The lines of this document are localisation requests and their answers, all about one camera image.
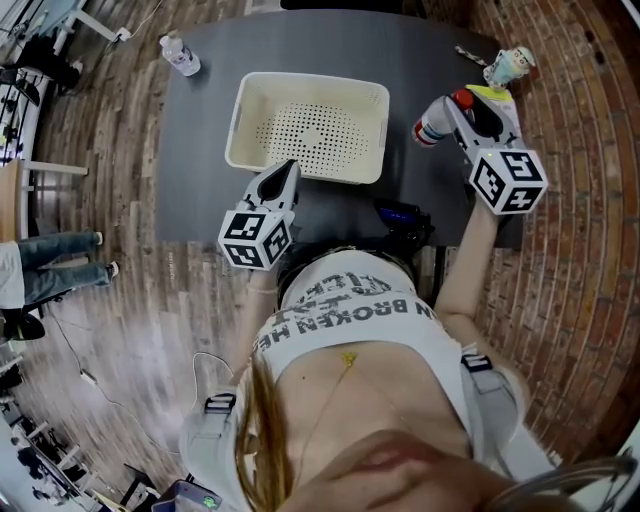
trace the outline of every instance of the cable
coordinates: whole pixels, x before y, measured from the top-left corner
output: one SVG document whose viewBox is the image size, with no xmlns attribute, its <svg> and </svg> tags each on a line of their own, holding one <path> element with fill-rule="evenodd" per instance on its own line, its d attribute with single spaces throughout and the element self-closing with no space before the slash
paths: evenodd
<svg viewBox="0 0 640 512">
<path fill-rule="evenodd" d="M 142 423 L 140 423 L 140 420 L 138 419 L 138 417 L 133 414 L 129 409 L 127 409 L 124 405 L 122 405 L 120 402 L 116 402 L 115 400 L 111 400 L 106 393 L 103 391 L 103 389 L 100 387 L 100 384 L 98 384 L 98 382 L 96 381 L 96 387 L 100 390 L 100 393 L 102 393 L 102 396 L 104 397 L 104 399 L 110 403 L 111 405 L 116 405 L 118 407 L 120 407 L 120 409 L 122 409 L 127 415 L 129 415 L 133 421 L 135 421 L 138 424 L 138 427 L 140 427 L 140 431 L 145 435 L 145 437 L 149 440 L 149 442 L 151 444 L 153 444 L 155 447 L 160 448 L 163 452 L 169 453 L 171 455 L 180 455 L 180 452 L 174 452 L 169 450 L 169 448 L 166 448 L 160 444 L 158 444 L 157 442 L 155 442 L 151 436 L 149 436 L 149 434 L 147 434 L 147 431 L 144 429 L 144 427 L 142 426 Z"/>
<path fill-rule="evenodd" d="M 58 324 L 58 329 L 60 329 L 60 334 L 62 334 L 62 337 L 67 342 L 67 345 L 69 345 L 69 350 L 71 350 L 73 357 L 76 358 L 76 364 L 78 365 L 78 373 L 82 373 L 82 364 L 80 363 L 80 358 L 78 357 L 78 354 L 76 354 L 76 351 L 71 346 L 71 342 L 69 341 L 69 338 L 67 338 L 67 335 L 62 330 L 62 326 L 60 325 L 60 322 L 58 322 L 58 319 L 53 315 L 53 313 L 51 313 L 51 310 L 49 310 L 49 314 L 51 315 L 51 318 L 53 318 Z"/>
<path fill-rule="evenodd" d="M 160 0 L 158 2 L 158 5 L 156 5 L 156 8 L 151 12 L 151 14 L 149 14 L 149 16 L 147 16 L 144 21 L 142 23 L 140 23 L 140 25 L 138 26 L 138 28 L 135 30 L 135 32 L 133 34 L 131 34 L 131 38 L 133 38 L 133 36 L 135 36 L 138 32 L 140 32 L 140 29 L 142 28 L 142 26 L 149 21 L 153 15 L 156 13 L 156 11 L 160 8 L 160 6 L 162 5 L 162 2 L 164 2 L 164 0 Z"/>
<path fill-rule="evenodd" d="M 64 330 L 62 329 L 62 326 L 60 325 L 60 322 L 58 321 L 58 319 L 56 318 L 56 316 L 51 312 L 51 309 L 49 309 L 49 314 L 51 315 L 51 317 L 55 320 L 56 324 L 58 325 L 58 329 L 60 330 L 60 333 L 62 334 L 62 337 L 65 339 L 65 341 L 67 342 L 67 345 L 69 345 L 69 349 L 71 350 L 71 353 L 73 354 L 73 357 L 76 360 L 76 364 L 78 365 L 78 373 L 83 373 L 84 369 L 82 368 L 82 364 L 80 363 L 80 358 L 78 357 L 78 354 L 76 354 L 76 351 L 73 349 L 73 346 L 71 345 L 71 342 L 69 341 L 69 338 L 67 338 L 67 335 L 64 333 Z M 209 354 L 208 352 L 196 352 L 195 354 L 193 354 L 193 359 L 191 361 L 191 365 L 193 367 L 193 381 L 194 381 L 194 386 L 195 386 L 195 399 L 193 401 L 193 404 L 191 405 L 189 412 L 191 412 L 193 410 L 193 408 L 195 407 L 196 403 L 198 402 L 198 376 L 196 374 L 196 358 L 198 356 L 208 356 L 208 357 L 212 357 L 213 359 L 221 362 L 222 364 L 225 365 L 225 367 L 227 368 L 227 370 L 229 370 L 229 373 L 231 374 L 231 376 L 233 377 L 233 370 L 231 370 L 231 367 L 229 366 L 229 364 L 222 358 L 219 356 L 216 356 L 214 354 Z M 96 387 L 98 388 L 98 390 L 100 390 L 100 393 L 102 394 L 102 396 L 104 397 L 104 399 L 110 403 L 111 405 L 115 405 L 117 407 L 119 407 L 120 409 L 122 409 L 129 417 L 131 417 L 136 424 L 138 425 L 138 427 L 140 427 L 140 430 L 142 431 L 142 433 L 145 435 L 145 437 L 149 440 L 149 442 L 151 444 L 153 444 L 155 447 L 159 448 L 160 450 L 162 450 L 163 452 L 169 453 L 171 455 L 180 455 L 180 452 L 174 452 L 169 450 L 168 448 L 158 444 L 149 434 L 147 434 L 147 431 L 144 429 L 144 427 L 142 426 L 142 423 L 140 423 L 140 420 L 138 419 L 138 417 L 133 414 L 127 407 L 125 407 L 124 405 L 122 405 L 120 402 L 116 402 L 115 400 L 111 400 L 106 393 L 104 392 L 104 390 L 102 389 L 102 387 L 100 386 L 100 383 L 97 381 L 97 379 L 95 379 L 95 383 L 96 383 Z"/>
</svg>

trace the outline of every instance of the jeans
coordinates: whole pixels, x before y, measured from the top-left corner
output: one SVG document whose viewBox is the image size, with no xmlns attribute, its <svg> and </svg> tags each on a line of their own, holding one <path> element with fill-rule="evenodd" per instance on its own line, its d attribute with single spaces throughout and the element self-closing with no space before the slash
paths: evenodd
<svg viewBox="0 0 640 512">
<path fill-rule="evenodd" d="M 84 286 L 106 286 L 111 278 L 107 265 L 90 263 L 79 267 L 41 269 L 63 255 L 87 253 L 95 249 L 95 233 L 63 233 L 28 238 L 18 242 L 22 258 L 25 303 L 45 301 L 60 293 Z"/>
</svg>

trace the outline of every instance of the water bottle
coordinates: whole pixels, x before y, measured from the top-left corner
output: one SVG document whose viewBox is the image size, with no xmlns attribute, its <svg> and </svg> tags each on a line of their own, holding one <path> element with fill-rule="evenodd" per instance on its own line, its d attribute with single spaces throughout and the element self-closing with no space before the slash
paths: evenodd
<svg viewBox="0 0 640 512">
<path fill-rule="evenodd" d="M 200 71 L 200 59 L 187 48 L 175 33 L 169 33 L 160 39 L 162 56 L 184 76 L 195 75 Z"/>
</svg>

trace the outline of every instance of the wood floor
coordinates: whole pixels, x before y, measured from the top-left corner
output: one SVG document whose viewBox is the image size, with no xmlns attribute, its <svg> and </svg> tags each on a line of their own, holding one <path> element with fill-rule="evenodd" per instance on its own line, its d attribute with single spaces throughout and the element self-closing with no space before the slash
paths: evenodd
<svg viewBox="0 0 640 512">
<path fill-rule="evenodd" d="M 111 28 L 132 29 L 156 4 L 93 0 L 86 10 Z M 165 0 L 136 37 L 104 55 L 106 41 L 79 28 L 68 57 L 85 63 L 80 93 L 54 98 L 38 135 L 36 158 L 86 165 L 90 174 L 40 175 L 37 217 L 45 226 L 55 219 L 60 231 L 102 231 L 105 244 L 95 257 L 117 260 L 122 269 L 111 288 L 76 292 L 51 311 L 82 368 L 171 451 L 194 399 L 192 354 L 229 356 L 244 274 L 232 272 L 212 246 L 155 241 L 155 159 L 169 75 L 158 39 L 243 9 L 241 0 Z M 123 463 L 144 469 L 161 487 L 184 477 L 180 457 L 153 446 L 132 418 L 83 381 L 56 322 L 48 317 L 45 324 L 48 336 L 29 348 L 27 382 L 16 390 L 24 412 L 78 443 L 88 465 L 119 491 L 130 483 Z M 202 393 L 228 379 L 211 358 L 199 358 L 197 368 Z"/>
</svg>

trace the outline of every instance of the black device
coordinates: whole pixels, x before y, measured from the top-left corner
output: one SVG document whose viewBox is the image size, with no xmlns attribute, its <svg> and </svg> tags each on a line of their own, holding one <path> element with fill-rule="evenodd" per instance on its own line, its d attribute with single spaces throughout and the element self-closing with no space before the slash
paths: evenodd
<svg viewBox="0 0 640 512">
<path fill-rule="evenodd" d="M 389 228 L 388 237 L 411 248 L 413 252 L 427 244 L 434 228 L 431 215 L 424 214 L 418 206 L 390 199 L 376 199 L 373 206 L 380 220 Z"/>
</svg>

